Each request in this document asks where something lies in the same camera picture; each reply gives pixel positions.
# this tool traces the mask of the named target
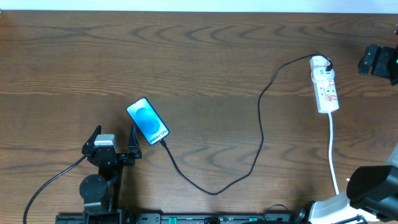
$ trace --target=wood grain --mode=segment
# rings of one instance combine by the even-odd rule
[[[359,166],[398,143],[398,88],[358,75],[369,44],[395,46],[397,15],[7,11],[0,18],[0,220],[20,223],[49,178],[81,157],[95,126],[125,146],[127,106],[148,97],[170,128],[181,170],[216,191],[245,174],[258,149],[256,102],[283,63],[314,52],[333,61],[340,110],[340,190]],[[333,195],[328,118],[318,114],[307,60],[280,72],[261,102],[265,142],[254,173],[219,196],[194,189],[160,145],[124,170],[121,205],[163,212],[296,210]],[[83,162],[49,185],[29,223],[83,210]]]

